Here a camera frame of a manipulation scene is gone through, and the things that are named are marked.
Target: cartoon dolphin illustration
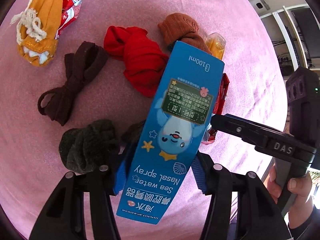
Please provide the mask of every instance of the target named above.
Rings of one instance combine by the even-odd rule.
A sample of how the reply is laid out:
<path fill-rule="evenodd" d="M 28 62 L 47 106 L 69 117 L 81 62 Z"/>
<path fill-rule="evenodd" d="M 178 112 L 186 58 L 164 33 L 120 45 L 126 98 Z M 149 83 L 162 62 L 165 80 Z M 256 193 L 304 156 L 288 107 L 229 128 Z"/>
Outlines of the cartoon dolphin illustration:
<path fill-rule="evenodd" d="M 167 160 L 176 160 L 177 155 L 184 152 L 194 137 L 204 132 L 204 125 L 195 125 L 179 117 L 169 117 L 161 109 L 163 98 L 160 98 L 155 108 L 157 122 L 161 126 L 158 135 L 158 145 L 161 149 L 160 156 Z"/>

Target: dark brown sock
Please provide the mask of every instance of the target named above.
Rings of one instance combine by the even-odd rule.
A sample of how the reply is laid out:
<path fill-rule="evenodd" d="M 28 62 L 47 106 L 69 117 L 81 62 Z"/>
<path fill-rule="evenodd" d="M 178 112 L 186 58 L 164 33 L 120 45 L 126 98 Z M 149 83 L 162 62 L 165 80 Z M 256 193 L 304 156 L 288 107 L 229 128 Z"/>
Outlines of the dark brown sock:
<path fill-rule="evenodd" d="M 102 47 L 87 41 L 80 45 L 75 54 L 66 54 L 64 63 L 67 81 L 62 87 L 51 89 L 40 96 L 38 100 L 40 114 L 49 116 L 52 121 L 57 121 L 62 126 L 65 125 L 76 95 L 98 75 L 107 59 L 108 54 Z M 52 98 L 42 107 L 42 100 L 50 94 L 53 95 Z"/>
<path fill-rule="evenodd" d="M 163 22 L 158 24 L 158 27 L 170 51 L 176 41 L 183 41 L 211 55 L 209 48 L 198 34 L 198 23 L 189 15 L 182 13 L 170 14 Z"/>

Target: finger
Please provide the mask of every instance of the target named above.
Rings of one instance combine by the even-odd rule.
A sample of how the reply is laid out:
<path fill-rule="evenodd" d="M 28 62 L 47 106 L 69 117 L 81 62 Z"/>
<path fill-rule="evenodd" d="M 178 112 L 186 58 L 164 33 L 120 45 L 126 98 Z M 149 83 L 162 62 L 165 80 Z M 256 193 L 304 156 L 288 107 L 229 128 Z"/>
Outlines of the finger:
<path fill-rule="evenodd" d="M 309 199 L 311 188 L 312 179 L 309 172 L 302 178 L 290 179 L 288 182 L 288 190 L 294 194 L 297 194 L 297 198 L 293 206 L 297 207 L 305 204 Z"/>
<path fill-rule="evenodd" d="M 277 203 L 278 203 L 278 198 L 275 197 L 275 196 L 273 196 L 273 195 L 271 195 L 271 197 L 272 197 L 272 199 L 274 200 L 274 202 L 277 204 Z"/>
<path fill-rule="evenodd" d="M 270 195 L 276 198 L 280 197 L 282 192 L 281 187 L 276 184 L 275 181 L 268 181 L 267 190 L 269 191 Z"/>
<path fill-rule="evenodd" d="M 276 166 L 273 165 L 269 172 L 269 181 L 273 182 L 277 177 Z"/>

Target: screw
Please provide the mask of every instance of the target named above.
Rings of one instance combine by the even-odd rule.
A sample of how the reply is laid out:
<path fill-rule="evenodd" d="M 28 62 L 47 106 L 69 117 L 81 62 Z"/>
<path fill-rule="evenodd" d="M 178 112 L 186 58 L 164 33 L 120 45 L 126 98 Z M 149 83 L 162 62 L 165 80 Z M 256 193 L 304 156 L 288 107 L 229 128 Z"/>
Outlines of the screw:
<path fill-rule="evenodd" d="M 108 165 L 101 165 L 99 170 L 100 171 L 107 171 L 107 170 L 109 170 L 109 167 L 108 167 Z"/>
<path fill-rule="evenodd" d="M 248 172 L 248 176 L 252 179 L 254 179 L 255 177 L 257 177 L 257 174 L 255 174 L 253 171 L 249 171 Z"/>
<path fill-rule="evenodd" d="M 213 165 L 213 168 L 214 168 L 216 171 L 221 171 L 221 170 L 222 170 L 222 165 L 220 165 L 220 164 L 215 164 L 215 165 Z"/>
<path fill-rule="evenodd" d="M 67 179 L 71 179 L 71 178 L 73 177 L 73 174 L 74 174 L 74 173 L 73 173 L 72 171 L 67 172 L 67 173 L 66 173 L 66 178 L 67 178 Z"/>

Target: white shelf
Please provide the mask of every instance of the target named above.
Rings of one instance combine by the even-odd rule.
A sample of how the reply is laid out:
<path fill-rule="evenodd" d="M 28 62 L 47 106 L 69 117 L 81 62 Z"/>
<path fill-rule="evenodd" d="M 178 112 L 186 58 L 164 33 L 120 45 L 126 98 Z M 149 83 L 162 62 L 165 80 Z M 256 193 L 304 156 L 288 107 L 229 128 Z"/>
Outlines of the white shelf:
<path fill-rule="evenodd" d="M 300 51 L 300 54 L 302 56 L 302 60 L 300 60 L 301 61 L 301 66 L 307 68 L 308 67 L 308 62 L 307 62 L 306 54 L 305 54 L 304 49 L 303 49 L 303 44 L 301 42 L 298 30 L 297 30 L 297 28 L 296 28 L 296 26 L 294 24 L 294 20 L 292 19 L 292 17 L 293 17 L 292 11 L 294 11 L 295 9 L 300 9 L 300 8 L 310 8 L 310 7 L 309 7 L 309 5 L 307 3 L 300 4 L 300 5 L 289 6 L 289 7 L 283 6 L 283 8 L 280 9 L 280 10 L 277 10 L 275 12 L 262 15 L 260 17 L 260 19 L 263 19 L 263 18 L 266 18 L 266 17 L 269 17 L 269 16 L 273 16 L 275 18 L 275 20 L 276 20 L 276 22 L 277 22 L 277 24 L 278 24 L 278 26 L 279 26 L 279 28 L 281 30 L 281 33 L 282 33 L 282 35 L 284 37 L 286 45 L 288 47 L 294 71 L 296 71 L 297 68 L 298 68 L 297 57 L 296 57 L 296 54 L 294 52 L 293 44 L 292 44 L 292 42 L 290 40 L 289 33 L 287 32 L 287 29 L 285 28 L 285 25 L 284 25 L 280 15 L 279 15 L 279 13 L 283 12 L 285 14 L 286 18 L 288 19 L 289 24 L 290 24 L 291 28 L 293 29 L 294 36 L 295 36 L 295 38 L 297 39 L 297 42 L 298 42 L 298 50 Z"/>

